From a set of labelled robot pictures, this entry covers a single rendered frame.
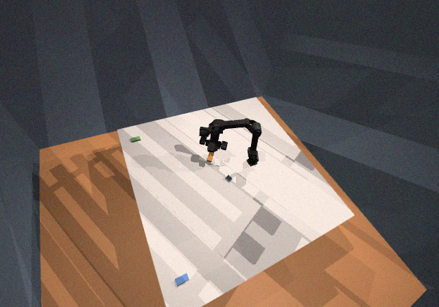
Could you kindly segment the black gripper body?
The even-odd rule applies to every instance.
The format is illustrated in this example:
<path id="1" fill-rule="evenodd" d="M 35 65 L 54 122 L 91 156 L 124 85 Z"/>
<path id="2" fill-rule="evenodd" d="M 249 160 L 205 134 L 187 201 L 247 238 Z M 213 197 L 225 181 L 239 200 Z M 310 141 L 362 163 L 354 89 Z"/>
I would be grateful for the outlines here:
<path id="1" fill-rule="evenodd" d="M 226 141 L 218 141 L 219 140 L 219 138 L 218 139 L 212 139 L 211 137 L 210 137 L 210 141 L 211 142 L 213 142 L 213 141 L 215 141 L 216 143 L 217 143 L 217 146 L 218 147 L 221 147 L 221 149 L 222 150 L 226 150 L 226 148 L 227 148 L 227 145 L 228 145 L 228 142 L 226 142 Z M 200 138 L 200 144 L 201 145 L 205 145 L 205 142 L 206 142 L 206 145 L 208 145 L 208 141 L 209 140 L 207 140 L 207 137 L 205 137 L 205 136 L 201 136 L 201 138 Z"/>

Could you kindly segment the blue rectangular block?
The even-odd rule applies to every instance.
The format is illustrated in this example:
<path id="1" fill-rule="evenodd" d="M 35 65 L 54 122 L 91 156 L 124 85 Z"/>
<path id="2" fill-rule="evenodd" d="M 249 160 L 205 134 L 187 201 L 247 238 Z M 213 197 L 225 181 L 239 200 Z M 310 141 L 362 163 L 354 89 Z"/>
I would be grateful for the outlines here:
<path id="1" fill-rule="evenodd" d="M 187 280 L 189 280 L 189 276 L 187 275 L 187 273 L 183 274 L 175 279 L 176 285 L 178 286 L 178 285 L 186 282 Z"/>

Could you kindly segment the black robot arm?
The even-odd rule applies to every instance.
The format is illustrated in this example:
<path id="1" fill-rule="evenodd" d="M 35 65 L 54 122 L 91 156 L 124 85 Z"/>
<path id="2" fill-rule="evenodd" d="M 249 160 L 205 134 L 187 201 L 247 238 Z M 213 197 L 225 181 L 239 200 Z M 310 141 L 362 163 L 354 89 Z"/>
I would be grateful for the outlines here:
<path id="1" fill-rule="evenodd" d="M 252 142 L 251 147 L 248 148 L 248 157 L 247 162 L 250 166 L 254 166 L 258 164 L 259 155 L 257 151 L 257 143 L 258 139 L 261 136 L 261 124 L 256 122 L 255 120 L 240 119 L 240 120 L 232 120 L 232 121 L 224 121 L 222 119 L 215 119 L 213 122 L 209 124 L 209 127 L 200 127 L 199 136 L 209 137 L 211 134 L 212 139 L 218 139 L 220 134 L 223 134 L 225 129 L 231 128 L 239 128 L 245 127 L 252 133 Z M 218 150 L 217 143 L 215 141 L 208 141 L 208 152 L 215 152 Z"/>

